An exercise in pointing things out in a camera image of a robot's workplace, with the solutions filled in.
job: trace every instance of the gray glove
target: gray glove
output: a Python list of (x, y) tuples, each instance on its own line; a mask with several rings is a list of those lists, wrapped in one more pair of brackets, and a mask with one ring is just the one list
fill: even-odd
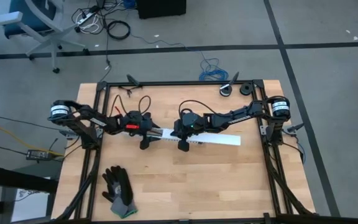
[(119, 166), (111, 167), (106, 169), (102, 177), (107, 183), (108, 190), (108, 193), (103, 192), (102, 196), (112, 203), (111, 211), (121, 218), (136, 213), (134, 194), (127, 171)]

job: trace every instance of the white cable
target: white cable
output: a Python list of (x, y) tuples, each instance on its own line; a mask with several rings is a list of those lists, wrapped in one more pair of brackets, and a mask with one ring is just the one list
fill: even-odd
[[(80, 13), (77, 15), (77, 17), (75, 18), (75, 23), (78, 23), (78, 18), (79, 18), (80, 15), (82, 15), (82, 12), (80, 12)], [(97, 14), (95, 14), (94, 17), (93, 17), (92, 23), (90, 23), (90, 24), (88, 24), (88, 25), (86, 25), (86, 26), (83, 26), (83, 27), (79, 27), (79, 28), (80, 28), (80, 31), (81, 31), (82, 33), (84, 33), (84, 34), (93, 34), (93, 33), (97, 32), (97, 31), (99, 30), (99, 28), (100, 28), (100, 26), (98, 25), (98, 21), (99, 21), (99, 17), (98, 17)], [(91, 27), (93, 27), (93, 26), (96, 26), (96, 29), (95, 29), (95, 30), (90, 31), (90, 32), (86, 31), (86, 29), (89, 29), (89, 28), (91, 28)]]

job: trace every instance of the black metal frame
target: black metal frame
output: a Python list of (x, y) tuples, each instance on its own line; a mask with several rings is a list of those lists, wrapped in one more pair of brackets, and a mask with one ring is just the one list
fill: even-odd
[[(143, 82), (142, 86), (222, 85), (224, 83), (227, 83), (227, 82), (220, 82), (220, 81)], [(242, 84), (242, 83), (252, 84), (252, 86), (253, 86), (252, 99), (253, 100), (263, 100), (263, 99), (267, 98), (263, 80), (242, 80), (242, 81), (235, 82), (235, 84)], [(104, 90), (104, 101), (103, 101), (102, 114), (106, 114), (107, 109), (108, 109), (110, 88), (118, 87), (118, 86), (133, 86), (133, 84), (131, 84), (131, 83), (106, 83), (106, 82), (98, 83), (98, 85), (96, 87), (96, 94), (95, 94), (93, 108), (96, 110), (98, 109), (101, 92)], [(260, 95), (261, 95), (262, 99), (258, 99), (257, 89), (260, 91)], [(265, 109), (268, 111), (268, 113), (270, 113), (267, 105), (265, 105)], [(263, 125), (262, 118), (257, 118), (257, 124), (258, 124), (258, 126)], [(259, 134), (260, 134), (260, 139), (262, 141), (262, 148), (264, 150), (266, 168), (269, 169), (268, 163), (269, 162), (271, 163), (269, 144), (268, 144), (266, 138), (262, 135), (262, 133), (260, 132)], [(281, 161), (281, 157), (280, 157), (280, 152), (279, 152), (277, 146), (273, 146), (273, 152), (274, 152), (274, 156), (276, 158), (276, 160), (275, 160), (276, 166), (278, 167), (278, 176), (279, 176), (279, 178), (281, 178), (283, 180), (283, 183), (286, 184), (285, 175), (284, 175), (284, 171), (283, 171), (283, 165), (282, 165), (282, 161)], [(101, 150), (96, 151), (96, 156), (95, 156), (94, 162), (97, 163), (97, 169), (99, 166), (100, 153), (101, 153)], [(83, 170), (81, 173), (80, 186), (82, 185), (82, 183), (84, 182), (84, 180), (86, 179), (86, 176), (87, 176), (88, 166), (90, 163), (90, 155), (91, 155), (91, 150), (87, 150), (85, 152), (85, 158), (84, 158), (84, 162), (83, 162)], [(280, 204), (278, 201), (278, 193), (277, 193), (277, 188), (275, 185), (275, 177), (272, 174), (270, 174), (269, 172), (268, 172), (268, 180), (269, 180), (270, 191), (272, 194), (272, 202), (273, 202), (275, 214), (276, 215), (282, 214), (282, 210), (280, 208)], [(94, 194), (96, 191), (96, 181), (97, 181), (97, 177), (95, 177), (91, 183), (88, 208), (87, 208), (87, 212), (86, 212), (86, 218), (89, 218), (89, 219), (91, 219), (92, 214), (93, 214)], [(285, 208), (286, 208), (287, 213), (293, 214), (290, 200), (289, 200), (288, 196), (285, 194), (284, 190), (283, 190), (283, 197), (285, 199)], [(75, 218), (80, 218), (80, 213), (81, 213), (80, 211), (82, 209), (81, 204), (82, 204), (82, 200), (80, 201), (80, 203), (78, 204), (78, 206), (76, 208)], [(224, 223), (268, 223), (267, 222), (268, 219), (269, 219), (269, 215), (267, 213), (265, 213), (264, 218), (191, 220), (191, 222), (192, 223), (222, 223), (222, 222), (224, 222)], [(150, 220), (150, 221), (144, 221), (144, 222), (123, 221), (123, 222), (111, 222), (111, 223), (177, 223), (177, 222), (186, 223), (185, 220), (182, 220), (182, 221), (179, 221), (179, 220)]]

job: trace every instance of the wooden tabletop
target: wooden tabletop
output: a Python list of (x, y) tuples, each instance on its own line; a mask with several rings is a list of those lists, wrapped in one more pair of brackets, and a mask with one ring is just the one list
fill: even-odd
[[(264, 82), (267, 96), (283, 95), (278, 80)], [(81, 84), (77, 101), (93, 105), (95, 89), (94, 83)], [(216, 85), (146, 86), (132, 92), (128, 98), (125, 91), (111, 88), (109, 108), (117, 94), (122, 96), (127, 111), (137, 110), (139, 100), (149, 95), (152, 99), (149, 112), (162, 128), (173, 128), (178, 106), (184, 100), (201, 101), (218, 113), (227, 113), (252, 101), (251, 96), (239, 93), (239, 85), (233, 87), (230, 97), (220, 96)], [(119, 102), (115, 106), (123, 111)], [(196, 103), (184, 106), (198, 114), (209, 113)], [(101, 174), (111, 166), (127, 169), (139, 210), (125, 220), (259, 218), (265, 212), (274, 216), (256, 119), (232, 125), (222, 134), (241, 136), (241, 146), (190, 144), (190, 151), (183, 152), (177, 149), (176, 142), (157, 141), (143, 151), (139, 149), (141, 138), (104, 134), (92, 221), (121, 220), (110, 211), (111, 203), (101, 195), (107, 191)], [(293, 138), (284, 136), (283, 139), (296, 146)], [(307, 209), (314, 211), (299, 152), (283, 145), (280, 153), (289, 188)], [(84, 155), (85, 150), (79, 149), (65, 159), (52, 217), (59, 216), (76, 194)], [(83, 214), (88, 193), (84, 201)], [(285, 211), (281, 197), (280, 205)]]

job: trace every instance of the blue cable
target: blue cable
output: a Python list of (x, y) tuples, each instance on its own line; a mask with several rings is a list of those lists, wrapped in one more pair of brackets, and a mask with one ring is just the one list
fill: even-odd
[(131, 33), (131, 36), (141, 39), (144, 42), (148, 43), (148, 44), (156, 44), (158, 42), (163, 42), (164, 44), (167, 44), (169, 46), (174, 46), (174, 45), (181, 45), (183, 46), (186, 50), (190, 51), (190, 52), (199, 52), (201, 53), (201, 55), (203, 56), (203, 60), (200, 62), (200, 67), (202, 69), (202, 72), (200, 74), (200, 76), (198, 77), (198, 79), (201, 80), (219, 80), (219, 81), (224, 81), (227, 80), (227, 78), (229, 78), (229, 74), (227, 71), (221, 69), (218, 65), (219, 65), (219, 59), (218, 58), (206, 58), (204, 53), (200, 50), (190, 50), (188, 47), (186, 47), (186, 45), (184, 45), (183, 43), (175, 43), (175, 44), (170, 44), (164, 40), (156, 40), (154, 42), (149, 42), (147, 40), (145, 40), (143, 37), (139, 37), (136, 36), (134, 34)]

